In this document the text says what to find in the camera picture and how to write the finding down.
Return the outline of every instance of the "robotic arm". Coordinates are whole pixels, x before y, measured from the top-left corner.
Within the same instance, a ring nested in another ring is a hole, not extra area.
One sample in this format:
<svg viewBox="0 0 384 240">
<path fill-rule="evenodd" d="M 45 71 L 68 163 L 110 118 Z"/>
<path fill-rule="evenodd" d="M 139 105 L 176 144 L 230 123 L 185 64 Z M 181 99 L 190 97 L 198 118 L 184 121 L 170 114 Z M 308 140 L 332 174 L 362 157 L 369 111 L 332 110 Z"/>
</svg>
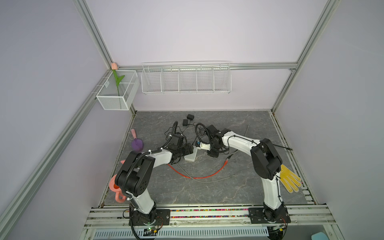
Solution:
<svg viewBox="0 0 384 240">
<path fill-rule="evenodd" d="M 282 160 L 272 142 L 266 138 L 257 140 L 244 137 L 229 129 L 219 131 L 213 125 L 209 126 L 207 131 L 211 137 L 212 148 L 232 147 L 251 156 L 254 169 L 262 178 L 264 189 L 264 210 L 256 217 L 263 218 L 269 223 L 279 222 L 282 217 L 285 222 L 290 222 L 280 197 L 279 176 Z M 145 153 L 132 151 L 115 178 L 115 184 L 131 201 L 140 221 L 146 224 L 154 223 L 156 217 L 156 203 L 147 190 L 152 169 L 193 153 L 191 144 L 183 144 L 184 136 L 172 132 L 172 139 L 159 150 Z M 206 149 L 210 156 L 217 157 L 215 150 L 211 150 L 210 146 L 204 146 L 204 143 L 198 141 L 196 147 Z"/>
</svg>

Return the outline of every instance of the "white wire basket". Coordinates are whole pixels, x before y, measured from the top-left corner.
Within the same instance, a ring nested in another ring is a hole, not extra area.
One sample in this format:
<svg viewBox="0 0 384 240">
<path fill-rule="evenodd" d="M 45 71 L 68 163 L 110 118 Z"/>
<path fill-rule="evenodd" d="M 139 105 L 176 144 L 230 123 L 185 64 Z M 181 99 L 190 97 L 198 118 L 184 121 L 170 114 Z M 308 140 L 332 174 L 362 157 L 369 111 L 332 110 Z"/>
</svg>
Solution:
<svg viewBox="0 0 384 240">
<path fill-rule="evenodd" d="M 129 110 L 140 85 L 139 78 L 134 70 L 116 70 L 116 73 L 119 77 L 125 75 L 119 90 L 111 72 L 96 97 L 105 110 Z"/>
<path fill-rule="evenodd" d="M 143 63 L 141 83 L 144 94 L 229 93 L 232 88 L 229 62 L 151 66 Z"/>
</svg>

